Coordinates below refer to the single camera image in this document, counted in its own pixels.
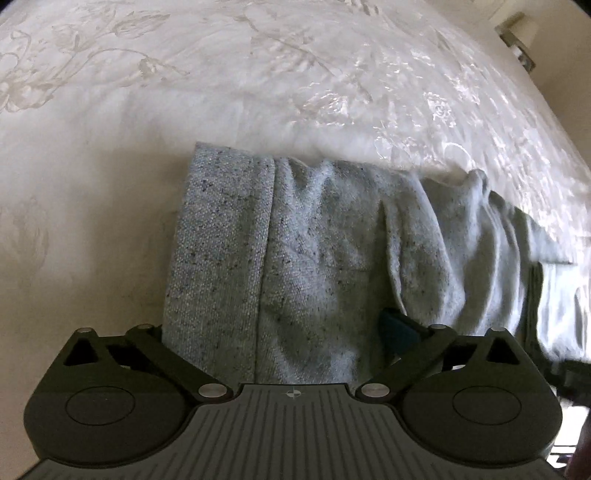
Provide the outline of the grey speckled sweatpants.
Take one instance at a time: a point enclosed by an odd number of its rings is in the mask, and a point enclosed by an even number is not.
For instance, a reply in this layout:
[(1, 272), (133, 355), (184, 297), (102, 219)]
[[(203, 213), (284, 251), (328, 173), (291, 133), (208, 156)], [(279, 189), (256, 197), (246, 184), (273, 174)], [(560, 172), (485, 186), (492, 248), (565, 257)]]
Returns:
[(393, 358), (391, 310), (462, 335), (504, 328), (527, 351), (583, 360), (580, 292), (580, 270), (481, 171), (446, 184), (199, 144), (163, 342), (231, 386), (356, 386)]

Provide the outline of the white bedside lamp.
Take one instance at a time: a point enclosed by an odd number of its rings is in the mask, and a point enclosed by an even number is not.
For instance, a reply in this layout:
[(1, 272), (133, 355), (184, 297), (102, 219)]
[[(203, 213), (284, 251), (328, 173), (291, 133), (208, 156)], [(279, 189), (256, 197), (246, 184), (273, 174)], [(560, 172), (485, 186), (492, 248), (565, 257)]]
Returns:
[(517, 12), (495, 27), (495, 31), (528, 74), (536, 67), (530, 49), (539, 25), (523, 12)]

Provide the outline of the white floral bedspread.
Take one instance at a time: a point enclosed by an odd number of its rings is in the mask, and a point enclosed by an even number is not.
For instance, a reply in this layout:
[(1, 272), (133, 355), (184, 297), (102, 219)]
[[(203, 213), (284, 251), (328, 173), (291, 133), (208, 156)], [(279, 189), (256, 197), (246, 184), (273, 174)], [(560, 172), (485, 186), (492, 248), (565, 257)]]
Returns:
[(590, 170), (468, 1), (15, 1), (1, 15), (1, 475), (78, 325), (162, 311), (199, 141), (484, 171), (583, 272)]

